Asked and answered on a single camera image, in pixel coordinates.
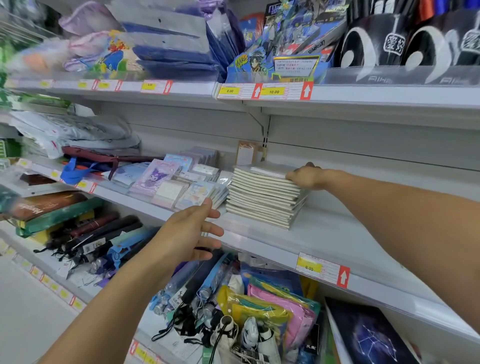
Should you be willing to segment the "white shelf bracket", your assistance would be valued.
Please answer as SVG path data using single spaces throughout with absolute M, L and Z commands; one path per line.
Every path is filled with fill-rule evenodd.
M 260 126 L 261 136 L 263 138 L 262 146 L 266 148 L 271 116 L 269 114 L 263 113 L 261 111 L 261 108 L 259 108 L 258 110 L 249 109 L 247 111 L 247 115 L 249 115 L 249 117 L 251 117 Z

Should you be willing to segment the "dark constellation print notebook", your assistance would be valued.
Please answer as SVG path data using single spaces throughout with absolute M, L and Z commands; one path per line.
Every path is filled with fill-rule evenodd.
M 421 364 L 381 310 L 325 297 L 339 364 Z

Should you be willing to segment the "person's left hand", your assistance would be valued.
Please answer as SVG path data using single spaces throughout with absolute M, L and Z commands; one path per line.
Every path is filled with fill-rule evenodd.
M 182 262 L 188 262 L 189 251 L 193 248 L 220 249 L 220 237 L 201 238 L 197 227 L 200 223 L 212 223 L 208 219 L 218 219 L 220 212 L 195 213 L 195 206 L 174 213 L 159 229 L 158 233 L 143 249 L 155 266 L 172 271 Z

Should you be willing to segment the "row of small price labels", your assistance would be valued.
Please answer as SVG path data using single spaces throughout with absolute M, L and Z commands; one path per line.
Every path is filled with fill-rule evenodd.
M 87 306 L 87 303 L 80 297 L 43 272 L 39 266 L 32 264 L 21 256 L 13 246 L 8 245 L 2 238 L 0 238 L 0 256 L 10 258 L 13 263 L 24 269 L 30 276 L 47 287 L 55 296 L 75 310 L 75 312 L 80 313 Z M 133 364 L 165 364 L 159 355 L 151 349 L 148 349 L 147 346 L 143 345 L 143 343 L 135 337 L 130 344 L 127 359 L 133 359 Z

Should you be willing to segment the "colourful cartoon print pack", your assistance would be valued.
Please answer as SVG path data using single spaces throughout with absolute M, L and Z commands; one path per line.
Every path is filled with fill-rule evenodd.
M 90 33 L 69 42 L 74 57 L 63 62 L 68 72 L 91 71 L 113 77 L 118 73 L 143 72 L 133 50 L 133 39 L 116 30 Z

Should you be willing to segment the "blurred pale plastic pack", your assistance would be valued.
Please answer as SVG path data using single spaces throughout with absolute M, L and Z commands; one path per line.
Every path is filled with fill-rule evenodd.
M 68 39 L 51 38 L 17 52 L 5 65 L 9 73 L 47 75 L 63 71 L 63 64 L 74 58 Z

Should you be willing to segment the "pile of anime card packs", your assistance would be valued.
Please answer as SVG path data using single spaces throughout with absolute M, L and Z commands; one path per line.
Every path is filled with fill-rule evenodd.
M 261 36 L 267 58 L 315 55 L 345 33 L 351 0 L 282 0 Z

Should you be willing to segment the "stack of cream notebooks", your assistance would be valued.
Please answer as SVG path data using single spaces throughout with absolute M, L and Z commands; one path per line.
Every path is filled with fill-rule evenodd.
M 227 212 L 289 230 L 309 196 L 307 189 L 286 179 L 295 169 L 267 161 L 235 166 Z

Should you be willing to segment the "maroon folding umbrella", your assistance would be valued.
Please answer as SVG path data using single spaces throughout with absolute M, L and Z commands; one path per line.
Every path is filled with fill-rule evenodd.
M 83 223 L 79 227 L 74 228 L 70 233 L 69 236 L 72 239 L 78 238 L 79 236 L 91 233 L 97 230 L 100 227 L 107 225 L 108 223 L 118 219 L 120 214 L 118 212 L 111 212 L 104 216 L 98 217 L 93 219 L 90 222 Z

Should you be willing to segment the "blue cartoon card sleeve pack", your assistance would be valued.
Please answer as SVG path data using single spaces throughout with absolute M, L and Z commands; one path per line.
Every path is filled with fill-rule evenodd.
M 183 210 L 202 205 L 206 198 L 214 197 L 217 192 L 219 192 L 219 187 L 216 183 L 209 181 L 193 182 L 179 197 L 174 209 Z

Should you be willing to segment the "blue folding umbrella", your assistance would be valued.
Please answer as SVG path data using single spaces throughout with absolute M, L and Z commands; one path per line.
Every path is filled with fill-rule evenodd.
M 111 258 L 113 262 L 113 270 L 118 270 L 121 265 L 121 260 L 134 251 L 135 246 L 141 246 L 148 243 L 160 227 L 143 226 L 132 231 L 122 233 L 116 238 L 110 240 L 111 247 L 106 255 Z

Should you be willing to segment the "black white folding umbrella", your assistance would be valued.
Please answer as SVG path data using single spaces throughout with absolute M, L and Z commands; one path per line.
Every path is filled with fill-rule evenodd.
M 255 317 L 243 325 L 238 352 L 244 364 L 281 364 L 273 331 Z
M 233 317 L 231 315 L 222 316 L 210 337 L 212 352 L 208 364 L 215 364 L 216 352 L 226 357 L 221 359 L 221 364 L 231 364 L 230 356 L 233 355 L 231 348 L 237 342 L 238 332 L 239 327 Z

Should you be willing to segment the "purple cartoon card sleeve pack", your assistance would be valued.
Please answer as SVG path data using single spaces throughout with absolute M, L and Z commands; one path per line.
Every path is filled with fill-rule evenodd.
M 129 188 L 129 192 L 153 197 L 162 182 L 170 180 L 182 170 L 178 162 L 154 159 L 141 177 Z

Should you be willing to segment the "stack of grey bagged textiles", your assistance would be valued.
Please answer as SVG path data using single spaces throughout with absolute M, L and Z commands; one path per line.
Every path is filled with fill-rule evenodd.
M 63 147 L 115 151 L 141 145 L 140 136 L 119 116 L 10 111 L 9 126 L 22 134 L 27 153 L 50 159 L 63 156 Z

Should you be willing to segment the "pink clear plastic pouch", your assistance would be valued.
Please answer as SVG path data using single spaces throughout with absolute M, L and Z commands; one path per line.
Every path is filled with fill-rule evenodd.
M 251 297 L 277 305 L 287 312 L 286 351 L 298 349 L 301 346 L 321 311 L 319 302 L 255 278 L 249 281 L 247 293 Z

